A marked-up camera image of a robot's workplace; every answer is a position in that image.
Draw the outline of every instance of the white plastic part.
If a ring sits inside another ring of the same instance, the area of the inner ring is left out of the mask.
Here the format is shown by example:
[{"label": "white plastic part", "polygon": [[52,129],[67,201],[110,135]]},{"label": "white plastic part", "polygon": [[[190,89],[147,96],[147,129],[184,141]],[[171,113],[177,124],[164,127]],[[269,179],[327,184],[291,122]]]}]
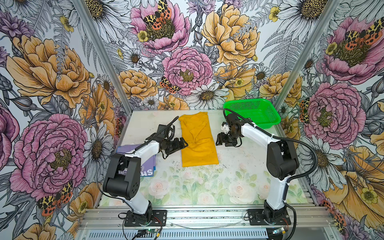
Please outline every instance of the white plastic part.
[{"label": "white plastic part", "polygon": [[148,145],[145,145],[138,149],[135,153],[127,153],[126,157],[139,157],[141,158],[141,166],[153,155],[159,152],[160,144],[156,141],[151,141]]},{"label": "white plastic part", "polygon": [[272,138],[272,137],[270,137],[268,135],[265,135],[265,133],[263,133],[262,131],[254,128],[249,123],[246,123],[246,124],[244,124],[241,127],[241,134],[244,137],[248,137],[251,140],[255,141],[259,145],[264,146],[265,150],[267,150],[268,144],[270,142],[278,142],[278,141],[280,141],[278,139],[274,139],[274,138]]},{"label": "white plastic part", "polygon": [[136,195],[131,198],[131,200],[127,200],[123,197],[117,197],[123,202],[125,202],[133,211],[133,213],[136,214],[144,214],[147,211],[149,201],[143,196],[143,194],[138,191]]},{"label": "white plastic part", "polygon": [[267,203],[273,210],[278,210],[284,207],[284,189],[287,185],[287,179],[290,177],[287,176],[283,180],[280,180],[276,177],[271,177],[271,186],[268,197],[266,198]]},{"label": "white plastic part", "polygon": [[229,126],[228,126],[228,124],[224,124],[224,126],[221,126],[221,130],[222,130],[225,134],[229,133]]}]

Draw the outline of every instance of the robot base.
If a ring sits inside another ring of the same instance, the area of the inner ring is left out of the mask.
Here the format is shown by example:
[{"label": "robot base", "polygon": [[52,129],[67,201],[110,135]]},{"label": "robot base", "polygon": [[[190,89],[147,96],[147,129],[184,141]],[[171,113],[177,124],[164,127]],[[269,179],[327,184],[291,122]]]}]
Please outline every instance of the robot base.
[{"label": "robot base", "polygon": [[288,212],[287,210],[285,209],[284,210],[284,213],[282,215],[281,218],[277,219],[277,221],[274,223],[274,224],[271,224],[271,223],[267,223],[265,220],[264,220],[264,214],[263,214],[263,211],[264,209],[248,209],[247,212],[248,212],[248,218],[249,218],[249,224],[251,226],[260,226],[260,225],[271,225],[271,226],[274,226],[274,225],[286,225],[285,221],[283,220],[283,218],[285,218],[285,220],[287,220],[288,222],[288,225],[291,225],[291,220],[288,216]]},{"label": "robot base", "polygon": [[165,226],[167,223],[167,210],[153,210],[152,215],[154,217],[157,217],[161,221],[159,223],[156,220],[152,220],[150,224],[143,226],[137,221],[137,218],[134,216],[134,213],[131,211],[128,211],[127,217],[124,221],[124,226],[125,227],[160,227],[160,226]]}]

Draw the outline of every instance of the yellow folded shirt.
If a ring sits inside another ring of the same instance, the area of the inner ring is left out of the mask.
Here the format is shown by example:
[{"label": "yellow folded shirt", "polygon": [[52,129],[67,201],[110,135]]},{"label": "yellow folded shirt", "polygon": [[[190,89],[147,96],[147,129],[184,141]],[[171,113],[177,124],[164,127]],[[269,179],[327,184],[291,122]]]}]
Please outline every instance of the yellow folded shirt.
[{"label": "yellow folded shirt", "polygon": [[183,167],[218,164],[215,141],[207,112],[179,117],[181,131],[188,147],[181,150]]}]

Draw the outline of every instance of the white tabletop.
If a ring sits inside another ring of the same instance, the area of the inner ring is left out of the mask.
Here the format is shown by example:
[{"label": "white tabletop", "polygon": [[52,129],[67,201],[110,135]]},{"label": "white tabletop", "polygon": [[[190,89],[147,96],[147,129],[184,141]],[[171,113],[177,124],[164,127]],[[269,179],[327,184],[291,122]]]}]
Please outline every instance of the white tabletop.
[{"label": "white tabletop", "polygon": [[[158,125],[167,125],[176,116],[200,110],[134,111],[121,145],[141,144]],[[225,118],[222,110],[207,110],[211,133],[216,141]],[[181,137],[180,122],[175,123],[175,137]],[[277,135],[275,127],[267,129]],[[243,137],[240,147],[216,146],[218,165],[182,167],[181,151],[163,159],[156,155],[153,177],[142,177],[140,191],[154,206],[159,205],[232,205],[262,204],[268,195],[270,174],[266,168],[266,149]],[[292,181],[288,202],[307,203],[297,182]],[[103,197],[101,206],[119,205]]]}]

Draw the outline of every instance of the green plastic basket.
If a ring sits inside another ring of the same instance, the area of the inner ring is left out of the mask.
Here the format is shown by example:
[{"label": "green plastic basket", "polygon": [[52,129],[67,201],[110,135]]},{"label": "green plastic basket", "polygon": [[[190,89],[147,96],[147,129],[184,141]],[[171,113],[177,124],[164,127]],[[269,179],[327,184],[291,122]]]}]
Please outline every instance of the green plastic basket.
[{"label": "green plastic basket", "polygon": [[272,103],[263,98],[234,100],[224,103],[223,108],[231,109],[245,118],[250,118],[262,129],[281,122],[281,117]]}]

